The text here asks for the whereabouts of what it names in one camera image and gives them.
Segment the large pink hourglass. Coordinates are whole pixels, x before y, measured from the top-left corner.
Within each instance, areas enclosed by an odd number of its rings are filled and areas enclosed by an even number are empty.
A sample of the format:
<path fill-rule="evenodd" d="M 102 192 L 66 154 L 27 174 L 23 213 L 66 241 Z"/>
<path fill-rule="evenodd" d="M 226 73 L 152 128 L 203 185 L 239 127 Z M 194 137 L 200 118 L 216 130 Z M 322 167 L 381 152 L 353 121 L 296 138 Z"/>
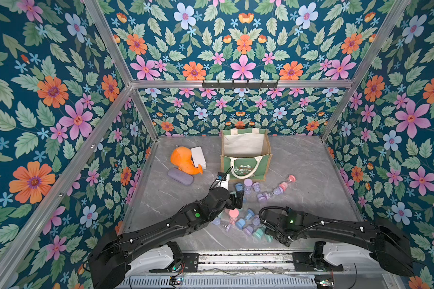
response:
<path fill-rule="evenodd" d="M 228 210 L 229 220 L 223 225 L 223 228 L 226 232 L 229 232 L 236 224 L 236 221 L 239 217 L 239 210 L 238 209 L 232 209 Z"/>

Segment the green canvas Christmas bag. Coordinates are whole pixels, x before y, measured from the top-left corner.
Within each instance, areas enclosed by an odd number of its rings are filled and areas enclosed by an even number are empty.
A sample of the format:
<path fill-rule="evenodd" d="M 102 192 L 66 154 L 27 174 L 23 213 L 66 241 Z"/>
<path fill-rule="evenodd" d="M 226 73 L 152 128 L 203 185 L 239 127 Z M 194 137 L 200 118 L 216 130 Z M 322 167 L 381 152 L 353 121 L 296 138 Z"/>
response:
<path fill-rule="evenodd" d="M 272 159 L 268 131 L 247 128 L 222 131 L 221 170 L 230 181 L 265 181 Z"/>

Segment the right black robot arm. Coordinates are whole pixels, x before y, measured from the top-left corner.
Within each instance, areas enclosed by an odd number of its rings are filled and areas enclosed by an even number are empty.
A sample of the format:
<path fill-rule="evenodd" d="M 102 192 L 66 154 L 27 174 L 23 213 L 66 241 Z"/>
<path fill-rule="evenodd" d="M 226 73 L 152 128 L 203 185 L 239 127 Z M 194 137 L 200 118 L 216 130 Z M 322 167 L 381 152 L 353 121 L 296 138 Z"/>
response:
<path fill-rule="evenodd" d="M 287 247 L 300 238 L 350 244 L 369 251 L 370 257 L 389 273 L 405 277 L 414 274 L 410 240 L 386 218 L 353 222 L 276 206 L 260 209 L 259 218 L 265 233 Z"/>

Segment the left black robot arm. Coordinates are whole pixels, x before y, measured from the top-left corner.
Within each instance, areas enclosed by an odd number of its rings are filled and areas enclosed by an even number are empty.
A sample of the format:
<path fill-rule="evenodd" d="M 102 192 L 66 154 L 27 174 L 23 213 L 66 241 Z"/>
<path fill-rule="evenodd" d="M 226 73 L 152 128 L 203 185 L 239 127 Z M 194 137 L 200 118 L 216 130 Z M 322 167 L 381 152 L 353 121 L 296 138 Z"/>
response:
<path fill-rule="evenodd" d="M 173 216 L 144 229 L 118 235 L 104 234 L 88 257 L 95 289 L 114 289 L 125 279 L 130 263 L 147 251 L 206 228 L 226 209 L 243 206 L 244 191 L 231 194 L 214 187 L 206 197 L 184 205 Z"/>

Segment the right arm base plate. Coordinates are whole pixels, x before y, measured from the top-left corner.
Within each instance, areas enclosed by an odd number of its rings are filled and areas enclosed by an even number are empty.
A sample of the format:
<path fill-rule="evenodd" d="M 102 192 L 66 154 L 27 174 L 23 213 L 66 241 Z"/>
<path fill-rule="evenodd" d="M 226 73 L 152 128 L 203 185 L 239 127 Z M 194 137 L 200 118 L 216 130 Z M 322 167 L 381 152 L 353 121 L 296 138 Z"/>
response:
<path fill-rule="evenodd" d="M 318 259 L 316 261 L 312 260 L 311 252 L 294 252 L 291 254 L 292 263 L 295 270 L 298 272 L 342 272 L 344 267 L 342 265 L 334 266 L 328 262 Z"/>

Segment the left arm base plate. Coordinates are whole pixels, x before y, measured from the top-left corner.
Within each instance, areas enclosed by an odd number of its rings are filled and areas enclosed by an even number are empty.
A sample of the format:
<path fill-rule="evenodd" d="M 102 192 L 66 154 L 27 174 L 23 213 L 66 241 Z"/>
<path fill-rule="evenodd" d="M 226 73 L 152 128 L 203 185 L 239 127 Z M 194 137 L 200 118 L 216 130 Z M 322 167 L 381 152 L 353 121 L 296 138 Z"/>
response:
<path fill-rule="evenodd" d="M 196 273 L 198 272 L 199 257 L 200 255 L 196 252 L 184 253 L 181 262 L 172 261 L 164 269 L 151 269 L 149 270 L 149 273 Z"/>

